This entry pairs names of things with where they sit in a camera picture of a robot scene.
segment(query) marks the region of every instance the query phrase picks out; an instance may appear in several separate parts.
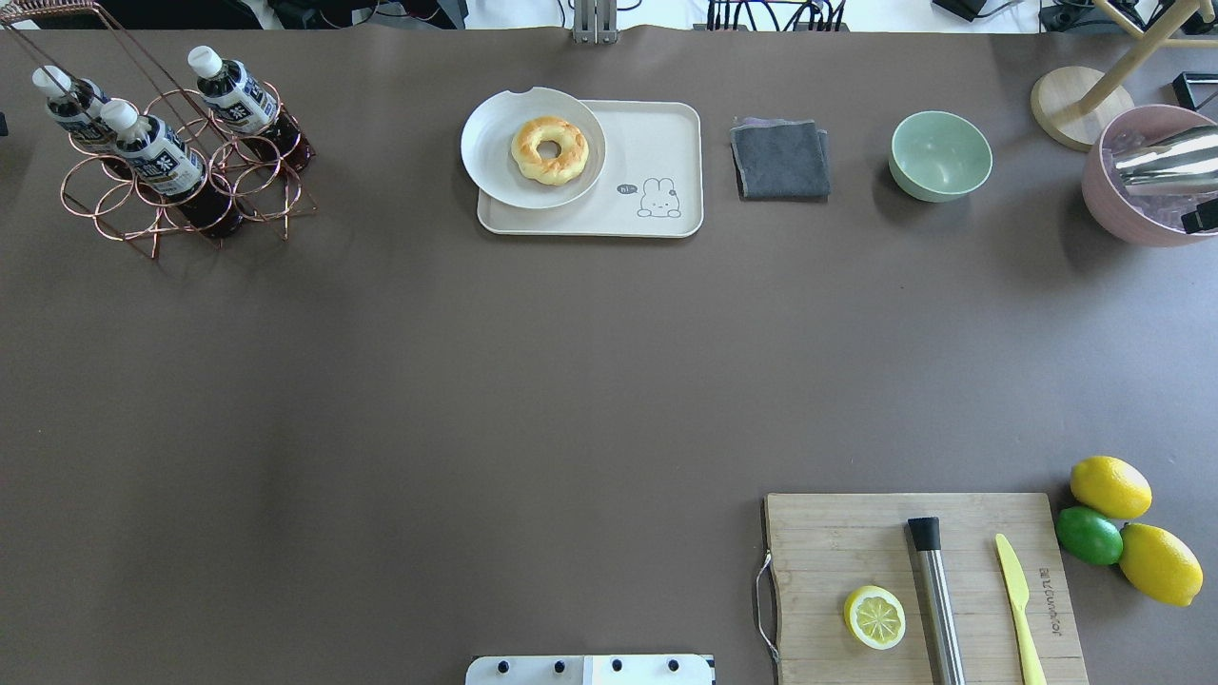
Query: cutting board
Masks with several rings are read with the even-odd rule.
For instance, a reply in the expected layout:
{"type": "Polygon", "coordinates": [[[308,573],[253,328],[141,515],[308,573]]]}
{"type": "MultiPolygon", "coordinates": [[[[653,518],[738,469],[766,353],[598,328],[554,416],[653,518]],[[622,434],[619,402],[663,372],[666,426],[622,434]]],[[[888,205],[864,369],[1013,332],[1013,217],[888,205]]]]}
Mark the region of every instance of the cutting board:
{"type": "Polygon", "coordinates": [[[906,519],[939,517],[943,562],[970,685],[1022,685],[1011,605],[994,534],[1011,541],[1032,598],[1028,623],[1052,685],[1089,685],[1074,609],[1041,492],[766,496],[773,555],[780,685],[934,685],[927,611],[906,519]],[[860,585],[887,587],[906,614],[905,639],[872,650],[842,618],[860,585]]]}

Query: bread ring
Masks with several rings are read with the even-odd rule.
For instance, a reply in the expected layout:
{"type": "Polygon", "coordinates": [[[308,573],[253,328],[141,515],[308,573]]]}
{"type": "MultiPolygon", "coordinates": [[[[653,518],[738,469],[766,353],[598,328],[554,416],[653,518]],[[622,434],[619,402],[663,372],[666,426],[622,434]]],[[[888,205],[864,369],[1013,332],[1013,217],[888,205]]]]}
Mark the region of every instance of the bread ring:
{"type": "Polygon", "coordinates": [[[525,178],[546,185],[563,185],[583,173],[588,163],[588,141],[583,132],[566,119],[537,117],[525,122],[512,139],[512,158],[520,166],[525,178]],[[558,145],[558,156],[547,160],[537,154],[537,146],[551,141],[558,145]]]}

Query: plastic bottle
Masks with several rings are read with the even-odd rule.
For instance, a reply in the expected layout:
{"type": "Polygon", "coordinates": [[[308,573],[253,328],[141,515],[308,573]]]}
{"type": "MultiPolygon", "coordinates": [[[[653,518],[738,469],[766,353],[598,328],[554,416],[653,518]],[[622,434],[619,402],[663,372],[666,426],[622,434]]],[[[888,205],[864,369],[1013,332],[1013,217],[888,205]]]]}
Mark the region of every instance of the plastic bottle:
{"type": "Polygon", "coordinates": [[[245,65],[236,60],[222,60],[206,45],[191,50],[186,61],[199,74],[203,101],[229,129],[241,135],[259,135],[274,144],[270,149],[262,140],[246,140],[259,160],[270,162],[284,155],[284,161],[296,171],[308,166],[314,155],[313,146],[292,122],[287,110],[279,106],[245,65]]]}
{"type": "Polygon", "coordinates": [[[96,83],[73,79],[54,65],[34,69],[33,80],[46,96],[46,113],[68,132],[78,147],[90,155],[107,155],[101,161],[112,173],[118,178],[132,178],[130,167],[113,158],[117,154],[114,132],[101,121],[101,107],[110,102],[110,98],[96,83]]]}
{"type": "Polygon", "coordinates": [[[186,147],[160,117],[141,115],[130,102],[111,100],[101,118],[117,132],[114,147],[135,173],[208,238],[231,235],[244,218],[235,200],[203,176],[199,154],[186,147]]]}

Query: plastic knife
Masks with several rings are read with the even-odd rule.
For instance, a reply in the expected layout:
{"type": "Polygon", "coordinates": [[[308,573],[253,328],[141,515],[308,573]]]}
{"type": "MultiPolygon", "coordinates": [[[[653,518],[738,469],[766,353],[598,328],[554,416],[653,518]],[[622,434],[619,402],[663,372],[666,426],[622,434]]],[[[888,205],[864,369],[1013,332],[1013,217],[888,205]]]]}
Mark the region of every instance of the plastic knife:
{"type": "Polygon", "coordinates": [[[1028,579],[1023,575],[1019,557],[999,533],[994,536],[998,545],[998,558],[1002,564],[1002,580],[1006,581],[1006,595],[1011,598],[1011,616],[1015,618],[1015,633],[1019,639],[1019,668],[1023,669],[1023,685],[1046,685],[1045,672],[1040,668],[1037,645],[1032,642],[1032,628],[1023,609],[1028,606],[1028,579]]]}

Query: folded cloth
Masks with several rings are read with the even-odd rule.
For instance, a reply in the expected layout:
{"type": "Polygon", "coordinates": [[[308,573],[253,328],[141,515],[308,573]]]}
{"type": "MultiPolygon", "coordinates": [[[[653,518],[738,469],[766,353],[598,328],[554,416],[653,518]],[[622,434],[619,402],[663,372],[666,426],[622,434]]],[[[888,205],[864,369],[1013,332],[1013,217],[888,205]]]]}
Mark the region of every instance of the folded cloth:
{"type": "Polygon", "coordinates": [[[732,156],[745,200],[799,200],[829,194],[828,133],[812,119],[745,117],[732,128],[732,156]]]}

